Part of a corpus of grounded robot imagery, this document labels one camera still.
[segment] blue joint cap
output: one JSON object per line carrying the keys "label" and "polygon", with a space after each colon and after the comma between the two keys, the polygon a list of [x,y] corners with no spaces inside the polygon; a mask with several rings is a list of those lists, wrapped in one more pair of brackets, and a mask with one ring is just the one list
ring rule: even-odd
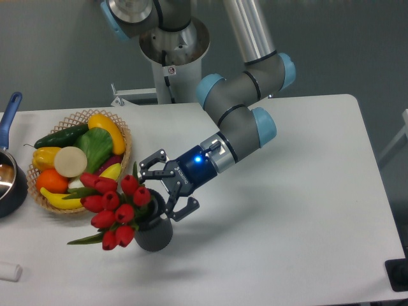
{"label": "blue joint cap", "polygon": [[278,53],[280,58],[283,61],[283,64],[285,65],[285,81],[283,82],[282,89],[286,88],[287,86],[291,85],[293,81],[295,81],[296,78],[296,68],[295,64],[293,64],[291,58],[288,56],[288,54],[285,53]]}
{"label": "blue joint cap", "polygon": [[276,124],[270,114],[262,107],[257,107],[252,110],[255,117],[256,126],[259,135],[259,147],[263,147],[277,134]]}
{"label": "blue joint cap", "polygon": [[225,80],[225,78],[223,78],[221,75],[218,75],[217,73],[214,73],[212,75],[207,75],[198,84],[196,88],[196,97],[202,108],[204,108],[205,99],[207,98],[211,89],[219,80]]}
{"label": "blue joint cap", "polygon": [[118,39],[120,41],[126,41],[129,40],[129,37],[124,33],[124,31],[122,31],[122,29],[119,27],[119,24],[117,24],[115,17],[112,16],[112,13],[110,12],[108,6],[106,5],[106,2],[103,1],[101,3],[101,9],[103,14],[105,15],[110,27],[113,29],[116,37],[118,37]]}

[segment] orange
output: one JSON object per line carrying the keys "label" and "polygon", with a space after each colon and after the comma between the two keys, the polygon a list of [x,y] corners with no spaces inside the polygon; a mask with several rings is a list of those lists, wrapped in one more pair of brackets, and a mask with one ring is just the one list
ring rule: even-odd
{"label": "orange", "polygon": [[44,170],[38,175],[36,182],[38,191],[42,187],[51,193],[66,193],[68,190],[68,178],[63,177],[55,169]]}

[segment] blue pot handle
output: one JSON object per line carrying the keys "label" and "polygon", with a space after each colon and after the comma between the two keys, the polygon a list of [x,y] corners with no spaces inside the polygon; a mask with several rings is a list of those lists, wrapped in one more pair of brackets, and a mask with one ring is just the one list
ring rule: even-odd
{"label": "blue pot handle", "polygon": [[8,102],[6,111],[0,121],[0,148],[8,149],[8,134],[10,132],[11,123],[13,122],[15,113],[17,113],[20,102],[23,98],[21,92],[14,92]]}

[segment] red tulip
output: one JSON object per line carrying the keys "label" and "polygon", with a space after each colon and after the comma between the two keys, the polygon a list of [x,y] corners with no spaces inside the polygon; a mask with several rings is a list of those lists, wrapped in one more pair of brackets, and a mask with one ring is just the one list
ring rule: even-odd
{"label": "red tulip", "polygon": [[123,192],[132,196],[139,187],[139,181],[133,175],[126,175],[120,182]]}
{"label": "red tulip", "polygon": [[127,247],[135,237],[135,230],[128,225],[123,225],[116,230],[115,237],[116,244]]}
{"label": "red tulip", "polygon": [[146,187],[139,187],[133,195],[133,203],[139,207],[149,204],[150,200],[150,191]]}
{"label": "red tulip", "polygon": [[122,204],[115,213],[116,221],[119,223],[128,223],[135,216],[132,205]]}
{"label": "red tulip", "polygon": [[116,247],[116,236],[112,231],[107,231],[102,238],[102,249],[109,251]]}
{"label": "red tulip", "polygon": [[91,219],[91,225],[96,228],[109,228],[115,222],[115,213],[110,210],[102,210]]}
{"label": "red tulip", "polygon": [[82,206],[84,206],[90,212],[101,212],[103,210],[102,206],[102,196],[95,195],[95,196],[87,196],[82,198],[81,200]]}
{"label": "red tulip", "polygon": [[81,174],[79,180],[85,187],[95,188],[95,184],[99,176],[84,172]]}
{"label": "red tulip", "polygon": [[115,210],[120,204],[116,191],[108,191],[102,196],[102,206],[107,210]]}
{"label": "red tulip", "polygon": [[98,177],[95,189],[101,194],[105,194],[108,191],[116,191],[117,182],[107,177]]}

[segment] cooking pot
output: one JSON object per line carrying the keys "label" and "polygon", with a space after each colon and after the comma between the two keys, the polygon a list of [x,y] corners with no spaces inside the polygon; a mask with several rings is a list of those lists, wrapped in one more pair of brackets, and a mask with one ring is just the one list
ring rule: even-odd
{"label": "cooking pot", "polygon": [[18,209],[27,196],[26,176],[7,152],[10,126],[21,100],[20,92],[13,93],[0,121],[0,218]]}

